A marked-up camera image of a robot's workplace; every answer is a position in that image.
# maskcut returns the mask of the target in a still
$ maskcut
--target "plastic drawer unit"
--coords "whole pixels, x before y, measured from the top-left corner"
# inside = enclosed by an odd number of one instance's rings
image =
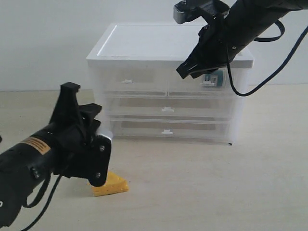
[[[227,70],[182,79],[176,68],[198,42],[202,25],[112,24],[87,57],[104,126],[119,138],[234,143],[244,99]],[[253,57],[231,63],[234,84],[247,91]]]

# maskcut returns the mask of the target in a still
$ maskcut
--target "label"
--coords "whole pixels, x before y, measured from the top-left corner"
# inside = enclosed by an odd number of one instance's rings
[[[25,139],[21,143],[25,143],[25,144],[30,145],[31,147],[38,150],[42,155],[46,154],[46,152],[48,152],[50,150],[50,146],[48,146],[47,143],[45,143],[44,141],[42,141],[38,138],[34,138],[34,137],[28,137],[27,139]]]

